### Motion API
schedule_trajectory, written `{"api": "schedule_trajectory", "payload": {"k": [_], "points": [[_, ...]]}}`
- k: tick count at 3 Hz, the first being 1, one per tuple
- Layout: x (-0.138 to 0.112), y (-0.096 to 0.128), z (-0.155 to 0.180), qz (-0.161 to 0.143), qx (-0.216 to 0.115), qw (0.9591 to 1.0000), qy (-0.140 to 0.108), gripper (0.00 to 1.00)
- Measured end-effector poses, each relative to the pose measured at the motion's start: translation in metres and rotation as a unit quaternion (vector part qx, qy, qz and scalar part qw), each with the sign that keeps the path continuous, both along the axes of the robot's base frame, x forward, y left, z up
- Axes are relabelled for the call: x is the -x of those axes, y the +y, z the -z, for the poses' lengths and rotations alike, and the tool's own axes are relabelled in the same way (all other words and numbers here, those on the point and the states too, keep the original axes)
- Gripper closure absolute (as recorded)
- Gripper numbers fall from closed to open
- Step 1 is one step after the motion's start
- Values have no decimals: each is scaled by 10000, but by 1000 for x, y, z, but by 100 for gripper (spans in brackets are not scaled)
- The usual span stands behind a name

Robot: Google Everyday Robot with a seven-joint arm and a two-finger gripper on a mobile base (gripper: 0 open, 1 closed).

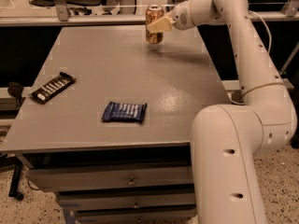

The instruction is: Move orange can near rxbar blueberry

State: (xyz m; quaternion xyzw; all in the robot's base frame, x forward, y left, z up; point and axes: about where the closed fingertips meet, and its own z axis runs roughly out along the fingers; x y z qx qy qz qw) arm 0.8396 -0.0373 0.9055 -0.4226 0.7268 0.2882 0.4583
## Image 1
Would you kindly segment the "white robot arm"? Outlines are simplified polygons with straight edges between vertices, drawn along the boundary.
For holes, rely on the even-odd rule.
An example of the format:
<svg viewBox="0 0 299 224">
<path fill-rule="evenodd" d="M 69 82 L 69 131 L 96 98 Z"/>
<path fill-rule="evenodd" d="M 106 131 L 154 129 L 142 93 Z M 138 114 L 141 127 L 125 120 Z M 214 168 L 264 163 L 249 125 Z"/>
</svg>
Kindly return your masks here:
<svg viewBox="0 0 299 224">
<path fill-rule="evenodd" d="M 292 99 L 249 18 L 248 0 L 188 0 L 147 27 L 151 33 L 224 23 L 244 103 L 211 105 L 192 123 L 192 176 L 199 224 L 267 224 L 253 157 L 294 136 Z"/>
</svg>

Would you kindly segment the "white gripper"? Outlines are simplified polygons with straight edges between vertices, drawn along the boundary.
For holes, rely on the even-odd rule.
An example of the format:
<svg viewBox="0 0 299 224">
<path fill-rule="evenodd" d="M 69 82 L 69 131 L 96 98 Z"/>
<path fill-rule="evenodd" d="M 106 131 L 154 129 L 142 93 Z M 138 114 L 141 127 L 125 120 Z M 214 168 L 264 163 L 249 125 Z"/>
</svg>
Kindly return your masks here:
<svg viewBox="0 0 299 224">
<path fill-rule="evenodd" d="M 147 25 L 150 33 L 164 33 L 171 31 L 173 27 L 179 30 L 191 29 L 195 26 L 192 20 L 191 2 L 185 1 L 176 5 L 165 17 Z"/>
</svg>

